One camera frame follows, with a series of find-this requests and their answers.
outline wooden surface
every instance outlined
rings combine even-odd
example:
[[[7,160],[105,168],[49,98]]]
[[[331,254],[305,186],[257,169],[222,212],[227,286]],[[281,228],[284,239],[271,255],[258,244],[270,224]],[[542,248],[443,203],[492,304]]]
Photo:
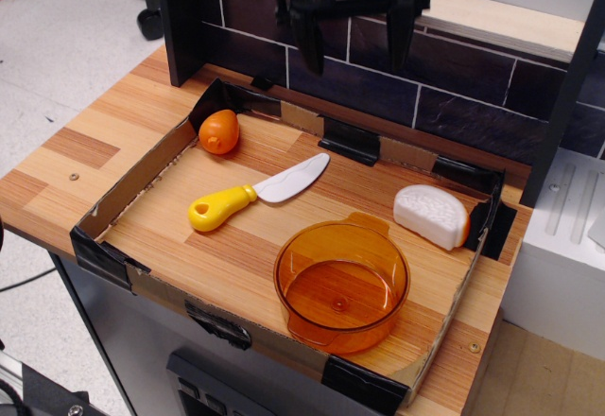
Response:
[[[204,69],[181,88],[172,87],[165,51],[159,49],[0,181],[0,213],[7,228],[74,260],[69,239],[72,227],[189,114],[216,75],[217,72]],[[228,72],[221,76],[233,78]],[[236,78],[240,83],[248,81]],[[279,207],[256,202],[218,232],[192,233],[186,220],[175,215],[184,212],[191,200],[208,190],[224,188],[226,183],[259,182],[316,152],[317,139],[312,136],[279,124],[258,129],[254,126],[258,121],[263,120],[242,118],[242,143],[229,159],[211,157],[199,148],[185,153],[182,163],[188,164],[179,162],[170,168],[169,175],[141,202],[135,203],[105,239],[117,247],[128,248],[134,258],[153,269],[154,276],[287,334],[272,283],[273,260],[279,247],[303,227],[344,218],[352,211],[391,218],[392,197],[397,188],[425,182],[428,177],[416,173],[410,176],[390,163],[369,168],[333,155],[328,170],[312,190],[291,202]],[[350,180],[347,175],[351,172],[355,172],[356,178],[345,187],[343,178]],[[182,197],[166,199],[165,194],[172,193]],[[476,202],[472,197],[459,195],[467,207]],[[504,198],[509,205],[515,205],[519,190],[507,187]],[[482,346],[487,341],[530,216],[530,210],[515,207],[519,213],[500,261],[479,259],[420,393],[402,414],[445,416],[462,411],[481,358],[481,353],[472,353],[469,345]],[[151,225],[147,221],[151,218],[160,218],[161,225]],[[161,230],[160,241],[154,228]],[[441,325],[444,311],[452,302],[450,290],[459,284],[469,256],[465,250],[441,251],[392,222],[390,234],[402,244],[415,245],[405,249],[412,274],[405,314],[418,330],[404,330],[399,323],[395,331],[402,332],[393,333],[376,350],[354,358],[355,362],[387,375],[424,353],[423,348]],[[233,235],[238,238],[236,244]],[[237,260],[238,254],[252,249],[253,262]],[[203,279],[199,278],[197,268],[200,258],[216,264],[204,269],[208,274]],[[450,266],[443,267],[444,261]],[[223,287],[216,284],[224,283],[225,276],[229,276],[230,286],[248,290],[226,291],[226,284]]]

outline cardboard box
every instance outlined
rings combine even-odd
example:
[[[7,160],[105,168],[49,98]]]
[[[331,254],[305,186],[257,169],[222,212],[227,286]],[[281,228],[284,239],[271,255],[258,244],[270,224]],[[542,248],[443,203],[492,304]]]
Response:
[[[240,144],[224,157],[211,156],[198,146],[197,131],[209,114],[225,108],[239,114]],[[188,225],[185,208],[193,194],[277,173],[294,164],[287,160],[320,148],[338,155],[294,200],[278,207],[257,202],[211,234],[195,233]],[[503,180],[502,173],[217,79],[189,117],[98,202],[71,236],[82,268],[192,319],[234,348],[253,349],[375,411],[394,414],[417,394],[477,258],[484,252],[497,259],[504,244],[514,210],[500,202]],[[373,181],[389,188],[380,187],[375,195]],[[441,250],[393,223],[392,199],[381,191],[392,193],[415,181],[463,197],[472,220],[463,248]],[[387,340],[361,354],[328,355],[288,334],[270,290],[271,269],[275,252],[301,227],[322,217],[340,220],[352,211],[389,223],[391,239],[410,264],[412,290]]]

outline black tape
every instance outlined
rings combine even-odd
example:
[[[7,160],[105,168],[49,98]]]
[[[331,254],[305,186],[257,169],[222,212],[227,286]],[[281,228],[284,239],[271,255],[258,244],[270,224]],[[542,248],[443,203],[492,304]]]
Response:
[[[484,194],[494,195],[498,184],[502,184],[503,173],[477,167],[439,156],[433,165],[432,173],[453,182],[458,182]]]
[[[338,356],[328,358],[321,384],[388,416],[397,411],[407,394],[411,392],[407,385]]]
[[[96,243],[78,226],[72,229],[70,236],[78,265],[82,269],[86,269],[116,286],[131,291],[132,285],[123,260],[112,255],[107,249]]]
[[[252,338],[242,326],[211,314],[185,301],[187,315],[208,334],[225,339],[230,345],[239,350],[248,350],[252,346]]]
[[[492,228],[485,240],[483,251],[481,252],[486,257],[498,260],[504,243],[509,237],[510,227],[517,216],[517,210],[510,208],[504,203],[500,203],[495,213],[495,218],[492,223]]]
[[[482,201],[475,206],[469,215],[471,218],[471,229],[469,230],[469,235],[463,245],[466,249],[476,251],[479,247],[479,238],[485,231],[492,206],[493,199]]]
[[[372,166],[376,164],[380,157],[380,136],[341,121],[324,117],[323,137],[320,140],[320,147],[334,151],[361,164]]]
[[[238,85],[215,79],[198,100],[189,121],[195,130],[214,112],[231,109],[235,113],[258,111],[275,117],[282,116],[282,103],[279,99],[247,90]]]
[[[251,82],[252,87],[263,90],[264,92],[270,89],[273,85],[274,83],[272,81],[270,81],[268,78],[263,78],[262,76],[256,76]]]

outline toy bread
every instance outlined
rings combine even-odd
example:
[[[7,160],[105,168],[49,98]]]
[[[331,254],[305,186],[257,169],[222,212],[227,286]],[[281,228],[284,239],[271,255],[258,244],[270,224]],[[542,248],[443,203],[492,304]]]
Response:
[[[395,196],[395,222],[450,251],[462,246],[471,219],[456,197],[438,187],[413,184]]]

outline orange toy fruit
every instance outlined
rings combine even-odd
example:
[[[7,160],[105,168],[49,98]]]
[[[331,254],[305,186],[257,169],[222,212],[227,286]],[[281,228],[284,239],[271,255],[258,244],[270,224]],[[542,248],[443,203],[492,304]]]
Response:
[[[199,142],[209,153],[228,153],[237,145],[238,140],[237,115],[229,109],[213,113],[199,128]]]

